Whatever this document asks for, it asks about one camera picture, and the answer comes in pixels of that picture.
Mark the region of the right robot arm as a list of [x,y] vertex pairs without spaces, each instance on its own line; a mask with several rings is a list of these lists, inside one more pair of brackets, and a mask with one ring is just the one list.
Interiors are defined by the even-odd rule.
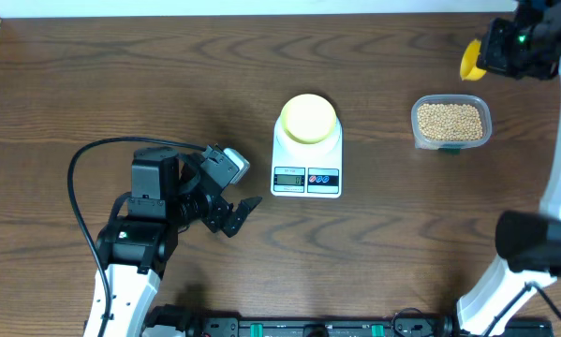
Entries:
[[[472,58],[485,72],[561,84],[561,0],[521,1],[511,20],[491,21]],[[505,211],[497,255],[456,302],[452,335],[498,336],[534,295],[561,278],[561,102],[554,161],[536,213]]]

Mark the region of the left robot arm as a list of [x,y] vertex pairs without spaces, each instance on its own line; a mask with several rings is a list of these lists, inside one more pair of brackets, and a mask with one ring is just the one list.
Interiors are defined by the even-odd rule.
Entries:
[[84,335],[204,335],[199,316],[152,302],[182,230],[201,221],[213,233],[232,237],[260,204],[259,197],[233,205],[222,196],[248,169],[248,161],[230,148],[180,154],[158,147],[134,153],[131,189],[115,200],[97,236],[96,252],[104,270],[96,274]]

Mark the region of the yellow measuring scoop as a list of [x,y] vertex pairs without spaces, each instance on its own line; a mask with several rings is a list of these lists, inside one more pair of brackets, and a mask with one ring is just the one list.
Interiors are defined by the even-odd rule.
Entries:
[[462,81],[479,81],[486,71],[477,67],[480,57],[481,42],[478,39],[472,40],[466,47],[460,64],[460,79]]

